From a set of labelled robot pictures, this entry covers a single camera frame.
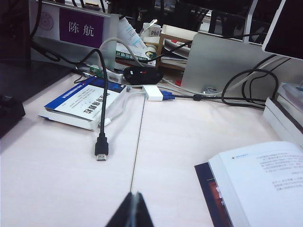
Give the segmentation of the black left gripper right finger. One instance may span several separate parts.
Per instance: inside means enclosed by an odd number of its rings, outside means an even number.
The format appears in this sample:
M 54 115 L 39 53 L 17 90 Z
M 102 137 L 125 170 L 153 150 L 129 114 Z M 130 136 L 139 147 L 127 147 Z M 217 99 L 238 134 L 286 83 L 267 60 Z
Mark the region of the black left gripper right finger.
M 143 195 L 135 195 L 134 227 L 154 227 Z

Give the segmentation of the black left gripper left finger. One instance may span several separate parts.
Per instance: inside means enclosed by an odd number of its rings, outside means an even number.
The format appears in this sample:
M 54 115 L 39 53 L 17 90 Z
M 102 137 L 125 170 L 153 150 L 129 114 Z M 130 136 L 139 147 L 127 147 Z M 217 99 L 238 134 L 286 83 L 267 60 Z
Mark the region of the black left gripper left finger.
M 116 212 L 106 224 L 107 227 L 125 227 L 131 214 L 133 194 L 128 193 Z

